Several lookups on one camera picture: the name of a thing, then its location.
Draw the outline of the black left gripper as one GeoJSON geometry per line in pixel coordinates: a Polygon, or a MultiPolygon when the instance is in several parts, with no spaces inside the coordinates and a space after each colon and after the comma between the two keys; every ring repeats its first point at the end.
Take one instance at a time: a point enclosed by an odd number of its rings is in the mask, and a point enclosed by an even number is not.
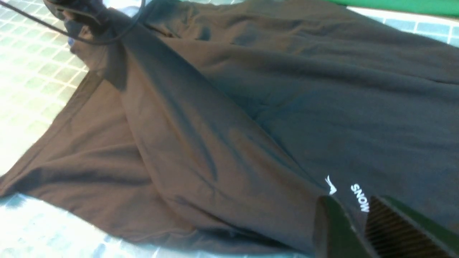
{"type": "Polygon", "coordinates": [[[102,0],[44,0],[72,38],[108,38],[110,15],[102,0]]]}

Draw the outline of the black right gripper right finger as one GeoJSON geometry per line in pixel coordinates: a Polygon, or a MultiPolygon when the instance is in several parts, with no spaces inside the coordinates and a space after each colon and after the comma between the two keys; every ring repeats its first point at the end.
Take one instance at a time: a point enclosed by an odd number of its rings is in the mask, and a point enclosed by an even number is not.
{"type": "Polygon", "coordinates": [[[388,196],[370,198],[365,238],[381,258],[457,258],[458,235],[388,196]]]}

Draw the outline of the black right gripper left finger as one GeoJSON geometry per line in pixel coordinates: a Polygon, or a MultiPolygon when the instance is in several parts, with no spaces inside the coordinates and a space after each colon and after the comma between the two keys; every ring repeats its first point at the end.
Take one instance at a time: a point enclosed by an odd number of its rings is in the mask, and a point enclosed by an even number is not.
{"type": "Polygon", "coordinates": [[[317,200],[313,231],[315,258],[377,258],[379,255],[332,196],[317,200]]]}

